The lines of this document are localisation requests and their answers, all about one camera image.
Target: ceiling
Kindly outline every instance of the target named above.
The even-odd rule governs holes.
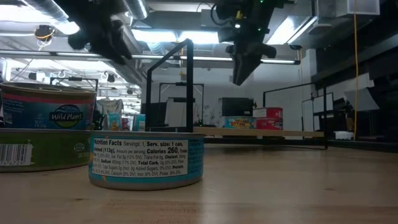
[[[327,2],[329,0],[318,0],[318,2]],[[215,0],[207,0],[202,3],[198,0],[147,0],[151,13],[149,17],[143,21],[133,21],[132,28],[140,30],[168,30],[180,35],[183,31],[199,30],[214,32],[217,26],[212,24],[210,20],[210,6]],[[51,19],[42,15],[39,11],[31,10],[21,6],[18,0],[0,0],[0,49],[8,50],[38,50],[40,43],[33,35],[33,31],[42,24],[51,24]],[[278,33],[279,27],[287,19],[290,20],[294,29],[302,27],[305,21],[313,16],[312,5],[309,0],[296,0],[293,5],[285,5],[283,9],[275,9],[271,22],[269,24],[270,33],[265,36],[264,43],[268,43],[275,33]],[[323,18],[320,22],[327,22],[332,25],[332,29],[319,35],[310,35],[307,30],[297,40],[293,42],[295,45],[302,45],[305,48],[324,47],[336,42],[339,38],[343,38],[352,33],[352,27],[347,26],[351,19],[342,18]],[[143,41],[137,41],[134,37],[129,37],[130,44],[133,45],[134,54],[152,54],[148,45]],[[174,47],[175,43],[163,43],[165,52]],[[229,57],[225,53],[228,44],[195,44],[195,56],[209,57]],[[277,58],[281,59],[298,59],[297,52],[291,50],[287,44],[274,45],[277,49]],[[67,37],[63,33],[57,31],[50,45],[42,47],[43,51],[52,52],[73,52],[69,47]],[[15,69],[25,67],[30,59],[8,59]],[[70,74],[83,77],[95,77],[99,79],[101,86],[115,85],[125,90],[128,85],[142,86],[145,77],[142,71],[149,68],[155,61],[142,60],[139,62],[140,72],[137,72],[137,63],[131,62],[127,67],[117,66],[114,63],[104,62],[83,62],[83,61],[56,61],[56,60],[33,60],[29,64],[28,70],[44,71],[47,73],[57,74],[62,70],[68,71]],[[180,67],[184,67],[184,63],[165,63],[163,69],[157,70],[156,78],[165,79],[167,76],[174,76],[170,80],[179,79]],[[229,62],[195,62],[195,76],[205,78],[205,73],[201,71],[232,74],[232,63]],[[115,73],[116,82],[108,83],[103,79],[104,73]],[[27,78],[28,72],[20,74],[21,78]]]

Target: can label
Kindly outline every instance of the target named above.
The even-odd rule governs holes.
[[[283,119],[262,118],[256,120],[256,128],[263,130],[283,130]]]
[[[225,118],[226,128],[254,128],[254,118]]]
[[[55,100],[2,94],[7,128],[84,130],[93,118],[93,100]]]
[[[88,162],[89,134],[0,133],[0,170],[8,167],[73,166]]]
[[[201,176],[203,139],[91,138],[90,176],[159,183]]]

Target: metal can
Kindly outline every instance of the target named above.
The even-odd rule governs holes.
[[[204,135],[93,131],[89,179],[122,190],[160,190],[198,182]]]
[[[133,131],[145,131],[145,115],[144,114],[135,114],[134,122],[132,125]]]
[[[277,118],[257,118],[256,129],[283,130],[284,121],[283,119],[277,119]]]
[[[284,111],[282,108],[256,108],[253,110],[255,118],[275,118],[283,119]]]
[[[35,83],[2,83],[0,87],[6,128],[90,128],[93,90]]]
[[[83,166],[90,158],[90,132],[0,129],[0,172]]]

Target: wooden table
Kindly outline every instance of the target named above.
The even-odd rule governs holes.
[[[102,189],[79,167],[0,174],[0,199],[4,224],[398,223],[398,154],[206,145],[188,187]]]

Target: can rim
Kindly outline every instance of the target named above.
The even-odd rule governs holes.
[[[204,138],[205,135],[201,133],[160,133],[160,132],[139,132],[139,131],[92,131],[93,135],[112,136],[112,137],[166,137],[166,138],[181,138],[181,137],[196,137]]]
[[[90,130],[63,130],[63,129],[27,129],[27,128],[0,128],[0,133],[46,133],[46,134],[89,134]]]
[[[32,86],[36,86],[37,88],[27,88],[26,86],[18,86],[19,83],[1,83],[0,87],[4,90],[19,90],[30,93],[45,93],[45,94],[61,94],[61,95],[95,95],[94,90],[85,90],[81,88],[75,88],[70,86],[54,86],[47,84],[39,84],[39,83],[26,83]]]

